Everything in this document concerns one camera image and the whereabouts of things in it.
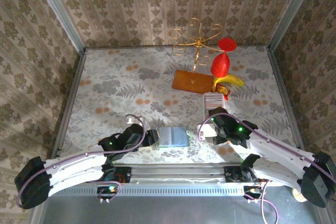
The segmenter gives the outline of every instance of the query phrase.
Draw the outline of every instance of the wooden block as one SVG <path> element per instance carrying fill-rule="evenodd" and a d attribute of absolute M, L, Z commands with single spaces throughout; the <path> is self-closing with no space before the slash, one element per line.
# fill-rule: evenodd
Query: wooden block
<path fill-rule="evenodd" d="M 208 76 L 207 74 L 202 73 L 195 73 L 194 83 L 191 83 L 192 79 L 193 79 L 192 72 L 177 70 L 172 88 L 198 94 L 211 92 L 212 85 L 214 82 L 213 76 Z"/>

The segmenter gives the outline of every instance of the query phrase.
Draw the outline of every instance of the table surface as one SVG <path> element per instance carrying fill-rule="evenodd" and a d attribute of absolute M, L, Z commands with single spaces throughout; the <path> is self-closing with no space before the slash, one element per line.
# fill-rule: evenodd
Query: table surface
<path fill-rule="evenodd" d="M 140 148 L 117 163 L 220 163 L 241 162 L 249 151 L 241 146 L 214 146 L 199 141 L 196 126 L 203 120 L 202 95 L 171 88 L 177 69 L 190 71 L 195 48 L 176 56 L 171 47 L 89 49 L 65 137 L 62 156 L 86 150 L 107 136 L 123 132 L 128 113 L 145 118 L 148 128 L 187 126 L 189 147 Z M 211 62 L 217 56 L 202 49 Z M 276 79 L 265 46 L 237 47 L 230 52 L 229 73 L 245 85 L 225 84 L 231 90 L 225 107 L 229 113 L 249 120 L 268 134 L 294 144 Z M 196 72 L 211 74 L 211 65 Z"/>

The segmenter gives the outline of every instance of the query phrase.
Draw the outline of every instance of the floral wallpaper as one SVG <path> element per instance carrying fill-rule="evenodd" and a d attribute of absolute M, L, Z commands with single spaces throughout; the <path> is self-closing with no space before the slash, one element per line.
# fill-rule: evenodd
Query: floral wallpaper
<path fill-rule="evenodd" d="M 0 0 L 0 223 L 24 223 L 14 178 L 54 145 L 78 54 L 46 0 Z"/>
<path fill-rule="evenodd" d="M 304 0 L 276 57 L 307 148 L 336 162 L 336 0 Z"/>
<path fill-rule="evenodd" d="M 187 48 L 176 56 L 171 47 L 130 49 L 88 49 L 72 109 L 62 156 L 70 155 L 129 125 L 128 113 L 145 118 L 147 129 L 160 126 L 186 126 L 190 146 L 140 148 L 126 154 L 118 163 L 220 163 L 241 162 L 250 153 L 241 146 L 214 146 L 212 139 L 199 141 L 196 127 L 203 121 L 201 94 L 172 89 L 177 69 L 190 71 L 196 49 Z M 213 50 L 201 49 L 211 61 Z M 231 93 L 225 108 L 249 120 L 268 134 L 295 145 L 293 135 L 272 72 L 266 46 L 238 47 L 229 53 L 230 72 L 239 76 L 243 87 L 225 84 Z M 211 74 L 211 65 L 198 66 L 196 72 Z"/>
<path fill-rule="evenodd" d="M 61 0 L 85 47 L 171 45 L 172 28 L 219 23 L 238 44 L 268 44 L 290 0 Z"/>

